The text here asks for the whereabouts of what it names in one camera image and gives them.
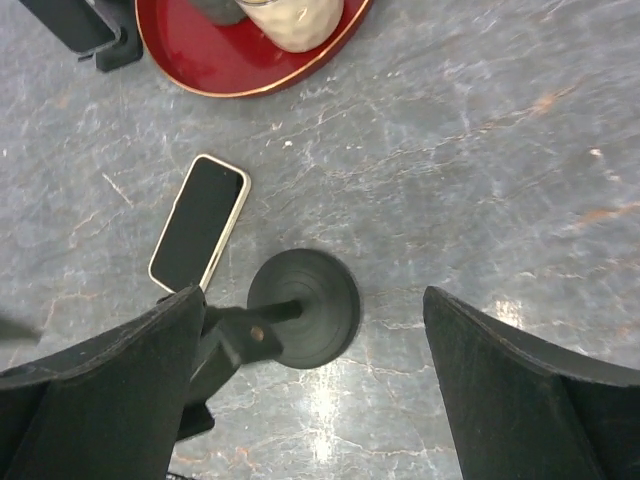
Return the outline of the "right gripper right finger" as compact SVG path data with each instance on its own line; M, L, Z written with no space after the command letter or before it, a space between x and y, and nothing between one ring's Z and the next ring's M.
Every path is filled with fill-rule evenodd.
M426 336L466 479L636 479L639 373L503 323L445 290Z

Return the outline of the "black round suction base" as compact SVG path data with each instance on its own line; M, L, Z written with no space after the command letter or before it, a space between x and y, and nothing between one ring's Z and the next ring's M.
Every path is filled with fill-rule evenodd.
M274 255L254 276L246 307L207 307L178 440L214 427L206 402L241 367L324 366L349 348L361 318L357 285L342 261L305 248Z

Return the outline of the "white case smartphone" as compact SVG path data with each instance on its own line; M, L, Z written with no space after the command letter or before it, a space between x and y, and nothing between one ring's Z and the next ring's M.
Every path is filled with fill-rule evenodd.
M121 39L120 28L110 25L92 1L20 0L20 3L69 50L80 56L111 47Z

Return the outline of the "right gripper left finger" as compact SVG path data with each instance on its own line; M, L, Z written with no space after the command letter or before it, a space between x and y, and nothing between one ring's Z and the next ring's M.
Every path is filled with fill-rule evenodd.
M1 373L4 479L163 479L204 321L198 287Z

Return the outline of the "black phone stand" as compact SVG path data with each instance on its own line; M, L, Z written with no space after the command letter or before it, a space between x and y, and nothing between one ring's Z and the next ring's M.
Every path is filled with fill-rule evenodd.
M139 61L142 56L143 43L138 30L122 27L120 40L116 44L97 53L80 56L78 61L94 59L100 72L109 73Z

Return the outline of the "pink case smartphone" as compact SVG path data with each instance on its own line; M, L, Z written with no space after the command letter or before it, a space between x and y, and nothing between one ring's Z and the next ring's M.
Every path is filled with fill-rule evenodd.
M201 154L191 163L148 265L165 291L206 289L252 182L238 167Z

